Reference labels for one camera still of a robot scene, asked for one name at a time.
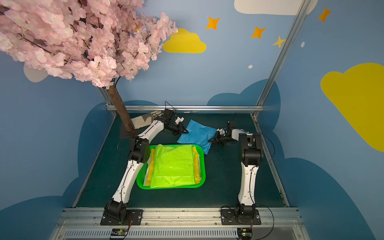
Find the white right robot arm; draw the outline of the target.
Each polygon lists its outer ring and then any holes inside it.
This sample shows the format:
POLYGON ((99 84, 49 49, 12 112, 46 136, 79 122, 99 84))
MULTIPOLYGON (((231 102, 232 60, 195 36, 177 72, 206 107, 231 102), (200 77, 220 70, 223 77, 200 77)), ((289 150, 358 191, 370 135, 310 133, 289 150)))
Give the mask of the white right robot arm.
POLYGON ((253 219, 256 215, 256 178, 265 157, 261 135, 239 129, 235 122, 229 121, 225 128, 217 129, 215 135, 208 142, 220 146, 227 143, 238 144, 242 178, 235 216, 237 221, 253 219))

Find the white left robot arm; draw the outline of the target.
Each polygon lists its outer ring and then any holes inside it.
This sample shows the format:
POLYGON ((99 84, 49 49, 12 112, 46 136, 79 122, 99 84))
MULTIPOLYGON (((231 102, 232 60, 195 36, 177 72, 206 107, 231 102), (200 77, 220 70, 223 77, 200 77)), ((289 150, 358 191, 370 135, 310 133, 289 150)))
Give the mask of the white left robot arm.
POLYGON ((151 141, 163 130, 169 130, 173 135, 187 134, 183 121, 184 118, 178 116, 176 111, 165 109, 141 134, 132 137, 127 168, 116 192, 104 208, 101 225, 123 225, 129 219, 127 205, 136 178, 150 158, 151 141))

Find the yellow raincoat back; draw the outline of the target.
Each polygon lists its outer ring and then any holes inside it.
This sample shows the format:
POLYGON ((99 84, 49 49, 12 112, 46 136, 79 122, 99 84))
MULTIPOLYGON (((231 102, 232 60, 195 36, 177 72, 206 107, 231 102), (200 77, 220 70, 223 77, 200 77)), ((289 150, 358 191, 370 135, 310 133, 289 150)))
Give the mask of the yellow raincoat back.
POLYGON ((195 146, 192 147, 192 150, 194 154, 194 178, 195 178, 195 185, 197 185, 201 182, 200 155, 195 146))

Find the yellow raincoat front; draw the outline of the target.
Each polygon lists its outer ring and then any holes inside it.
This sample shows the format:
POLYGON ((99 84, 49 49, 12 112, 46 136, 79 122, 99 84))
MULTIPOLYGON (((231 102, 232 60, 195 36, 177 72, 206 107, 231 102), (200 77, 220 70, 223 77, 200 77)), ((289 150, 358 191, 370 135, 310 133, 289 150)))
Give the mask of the yellow raincoat front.
POLYGON ((149 170, 149 177, 148 177, 148 180, 147 180, 147 187, 149 187, 150 184, 151 184, 152 175, 153 175, 153 171, 154 171, 154 164, 155 164, 155 150, 156 150, 156 149, 151 149, 151 158, 150 158, 150 160, 149 160, 150 170, 149 170))

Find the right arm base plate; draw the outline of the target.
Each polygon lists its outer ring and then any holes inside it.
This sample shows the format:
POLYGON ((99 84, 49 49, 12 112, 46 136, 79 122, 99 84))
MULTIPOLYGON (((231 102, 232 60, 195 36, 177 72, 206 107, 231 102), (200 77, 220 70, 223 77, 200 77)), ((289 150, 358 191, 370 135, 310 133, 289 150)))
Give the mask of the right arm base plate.
POLYGON ((243 213, 235 209, 223 208, 220 210, 222 225, 261 225, 259 211, 254 209, 252 213, 243 213))

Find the yellow raincoat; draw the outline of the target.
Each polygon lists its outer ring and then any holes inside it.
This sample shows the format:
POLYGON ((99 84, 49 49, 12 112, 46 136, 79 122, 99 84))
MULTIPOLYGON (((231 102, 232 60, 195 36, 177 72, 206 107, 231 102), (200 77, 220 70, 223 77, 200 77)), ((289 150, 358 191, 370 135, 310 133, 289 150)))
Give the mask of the yellow raincoat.
POLYGON ((192 147, 192 150, 194 154, 194 178, 195 178, 195 185, 197 185, 201 182, 200 155, 195 146, 192 147))
POLYGON ((150 184, 151 184, 152 175, 153 175, 153 171, 154 171, 154 164, 155 164, 155 150, 156 150, 156 149, 151 149, 151 158, 150 158, 150 160, 149 160, 150 170, 149 170, 149 177, 148 177, 148 180, 147 180, 147 187, 149 187, 150 184))

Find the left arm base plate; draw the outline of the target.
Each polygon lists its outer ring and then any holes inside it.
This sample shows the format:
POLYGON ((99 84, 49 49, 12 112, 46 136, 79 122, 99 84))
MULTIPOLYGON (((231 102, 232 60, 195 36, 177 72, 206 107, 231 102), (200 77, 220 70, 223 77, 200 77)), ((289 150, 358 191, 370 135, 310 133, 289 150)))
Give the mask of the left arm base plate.
POLYGON ((109 213, 104 211, 101 226, 139 226, 143 219, 141 209, 122 209, 119 213, 109 213))

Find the green plastic basket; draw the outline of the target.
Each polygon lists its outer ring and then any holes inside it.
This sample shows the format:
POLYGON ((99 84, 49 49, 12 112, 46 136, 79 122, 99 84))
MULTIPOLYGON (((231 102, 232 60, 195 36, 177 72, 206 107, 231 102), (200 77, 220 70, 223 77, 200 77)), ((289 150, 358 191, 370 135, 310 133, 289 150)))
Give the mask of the green plastic basket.
MULTIPOLYGON (((169 147, 177 147, 177 146, 180 146, 180 145, 165 145, 165 146, 169 146, 169 147)), ((181 186, 181 187, 173 187, 173 188, 162 188, 162 189, 177 189, 177 188, 198 188, 200 187, 201 185, 204 184, 205 180, 206 180, 206 170, 205 170, 205 160, 204 160, 204 152, 203 152, 203 149, 198 146, 198 145, 191 145, 192 147, 195 146, 197 148, 197 151, 200 155, 200 174, 201 174, 201 182, 197 185, 190 185, 190 186, 181 186)), ((151 149, 155 149, 156 146, 150 146, 150 151, 151 149)), ((146 167, 147 167, 147 164, 145 163, 143 165, 143 167, 141 168, 138 176, 137 176, 137 184, 139 186, 139 188, 143 189, 143 190, 155 190, 155 189, 161 189, 161 188, 151 188, 151 187, 147 187, 147 186, 143 186, 143 181, 144 181, 144 176, 145 176, 145 172, 146 172, 146 167)))

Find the blue raincoat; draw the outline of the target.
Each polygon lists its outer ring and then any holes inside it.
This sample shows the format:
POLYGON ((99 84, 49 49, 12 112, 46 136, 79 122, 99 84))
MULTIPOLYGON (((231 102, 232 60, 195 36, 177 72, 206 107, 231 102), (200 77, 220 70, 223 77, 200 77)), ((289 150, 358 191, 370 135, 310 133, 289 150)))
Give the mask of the blue raincoat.
POLYGON ((187 126, 188 134, 182 134, 180 138, 177 140, 178 144, 191 144, 198 145, 203 149, 205 155, 207 155, 211 149, 211 144, 209 142, 215 134, 217 130, 211 127, 204 126, 194 120, 190 120, 187 126))

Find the lime green raincoat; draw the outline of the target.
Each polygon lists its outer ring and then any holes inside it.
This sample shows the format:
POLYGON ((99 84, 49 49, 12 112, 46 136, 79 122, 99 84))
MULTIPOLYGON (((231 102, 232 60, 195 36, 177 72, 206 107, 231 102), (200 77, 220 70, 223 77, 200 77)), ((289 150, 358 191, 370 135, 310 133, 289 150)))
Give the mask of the lime green raincoat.
POLYGON ((195 180, 195 153, 191 145, 155 147, 151 188, 190 186, 195 180))

